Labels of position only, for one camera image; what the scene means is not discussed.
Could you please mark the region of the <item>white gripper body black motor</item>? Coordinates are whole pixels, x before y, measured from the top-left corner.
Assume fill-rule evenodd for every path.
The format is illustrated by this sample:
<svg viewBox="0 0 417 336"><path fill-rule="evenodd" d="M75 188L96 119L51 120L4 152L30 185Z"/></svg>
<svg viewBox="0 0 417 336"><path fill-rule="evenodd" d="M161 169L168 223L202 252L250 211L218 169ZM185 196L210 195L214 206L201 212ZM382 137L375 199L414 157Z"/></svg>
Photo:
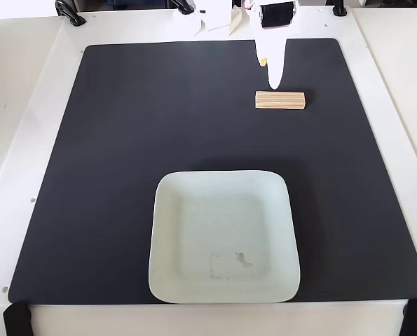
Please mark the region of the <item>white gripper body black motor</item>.
<svg viewBox="0 0 417 336"><path fill-rule="evenodd" d="M255 39L288 39L293 33L296 1L251 1L250 24Z"/></svg>

